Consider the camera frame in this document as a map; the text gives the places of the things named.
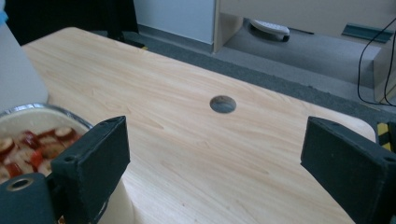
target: white object on floor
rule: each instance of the white object on floor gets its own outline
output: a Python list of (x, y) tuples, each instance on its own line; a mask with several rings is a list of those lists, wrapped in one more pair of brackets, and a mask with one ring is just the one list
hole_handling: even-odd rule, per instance
[(6, 24), (0, 25), (0, 111), (46, 103), (48, 91)]
[(283, 35), (283, 41), (290, 39), (290, 30), (286, 26), (273, 24), (266, 21), (250, 20), (250, 24), (256, 29), (272, 35)]

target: red food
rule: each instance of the red food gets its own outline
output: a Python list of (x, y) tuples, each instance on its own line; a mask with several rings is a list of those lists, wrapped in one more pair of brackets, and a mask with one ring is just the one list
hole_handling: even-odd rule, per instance
[(62, 127), (55, 130), (55, 136), (60, 141), (67, 141), (76, 135), (76, 131), (70, 127)]
[(40, 139), (40, 138), (43, 138), (43, 137), (51, 137), (51, 136), (54, 136), (54, 135), (55, 135), (55, 129), (50, 129), (50, 130), (47, 130), (47, 131), (45, 131), (43, 133), (38, 134), (37, 138)]
[(0, 139), (0, 155), (7, 154), (14, 147), (15, 147), (15, 142), (12, 138), (7, 137)]
[(30, 157), (30, 163), (37, 168), (40, 166), (41, 162), (43, 162), (43, 155), (41, 154), (41, 150), (36, 150), (32, 156)]
[(7, 164), (7, 165), (5, 165), (5, 167), (8, 170), (9, 176), (11, 178), (18, 176), (18, 175), (22, 175), (22, 170), (21, 170), (20, 166), (15, 162)]
[(43, 158), (54, 159), (65, 150), (65, 147), (61, 143), (49, 143), (38, 150), (43, 155)]
[(30, 131), (23, 132), (18, 139), (21, 143), (25, 144), (30, 148), (36, 149), (40, 147), (40, 142), (38, 141), (37, 135)]

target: black cable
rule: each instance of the black cable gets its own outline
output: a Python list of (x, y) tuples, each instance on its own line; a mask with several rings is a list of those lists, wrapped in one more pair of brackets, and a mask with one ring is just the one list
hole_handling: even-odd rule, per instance
[[(393, 19), (384, 29), (382, 29), (378, 34), (376, 34), (368, 43), (367, 45), (364, 47), (363, 51), (361, 52), (361, 57), (359, 59), (359, 73), (358, 73), (358, 96), (359, 99), (361, 99), (364, 103), (369, 104), (369, 105), (386, 105), (386, 104), (382, 104), (382, 103), (374, 103), (374, 102), (369, 102), (364, 100), (363, 98), (361, 98), (361, 91), (360, 91), (360, 86), (361, 86), (361, 60), (363, 58), (364, 52), (366, 51), (366, 49), (370, 46), (370, 44), (377, 38), (379, 37), (382, 33), (384, 33), (388, 27), (390, 27), (394, 22), (396, 21), (396, 18)], [(384, 93), (385, 93), (385, 100), (387, 101), (387, 105), (389, 106), (396, 106), (391, 104), (388, 99), (387, 99), (387, 95), (386, 95), (386, 91), (387, 91), (387, 86), (388, 86), (388, 81), (389, 81), (389, 77), (390, 77), (390, 73), (391, 73), (391, 69), (392, 69), (392, 64), (393, 64), (393, 51), (394, 51), (394, 47), (395, 47), (395, 35), (393, 35), (393, 46), (392, 46), (392, 53), (391, 53), (391, 61), (390, 61), (390, 68), (389, 68), (389, 72), (388, 72), (388, 77), (387, 77), (387, 82), (385, 84), (385, 89), (384, 89)]]
[(392, 53), (391, 53), (391, 55), (390, 55), (390, 66), (389, 66), (389, 72), (388, 72), (387, 82), (385, 82), (385, 88), (384, 88), (384, 98), (385, 98), (385, 101), (386, 101), (388, 104), (390, 104), (390, 105), (393, 105), (393, 104), (391, 104), (391, 103), (388, 101), (388, 97), (387, 97), (387, 88), (388, 88), (388, 82), (389, 82), (389, 78), (390, 78), (390, 74), (391, 74), (391, 72), (392, 72), (392, 66), (393, 66), (393, 55), (394, 55), (394, 51), (395, 51), (395, 36), (396, 36), (396, 31), (395, 31), (395, 33), (393, 34)]

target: grey floor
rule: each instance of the grey floor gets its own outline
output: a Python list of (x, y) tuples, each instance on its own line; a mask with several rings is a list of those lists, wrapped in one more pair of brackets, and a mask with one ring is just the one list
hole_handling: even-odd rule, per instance
[[(357, 94), (358, 65), (365, 45), (290, 29), (290, 40), (252, 30), (248, 21), (218, 52), (211, 46), (177, 35), (139, 27), (139, 35), (125, 32), (127, 42), (191, 63), (225, 76), (278, 91), (367, 121), (396, 122), (396, 108), (367, 105)], [(361, 97), (374, 100), (373, 58), (370, 47), (361, 67)]]

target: black 3d-printed part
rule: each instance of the black 3d-printed part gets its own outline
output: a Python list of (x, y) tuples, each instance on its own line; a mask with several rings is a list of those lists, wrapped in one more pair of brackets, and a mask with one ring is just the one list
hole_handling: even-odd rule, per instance
[(338, 123), (310, 117), (301, 160), (356, 223), (389, 223), (396, 154)]
[(0, 185), (0, 223), (57, 223), (45, 178), (33, 173)]
[(51, 162), (56, 185), (69, 201), (64, 219), (96, 223), (130, 162), (126, 118), (105, 120)]

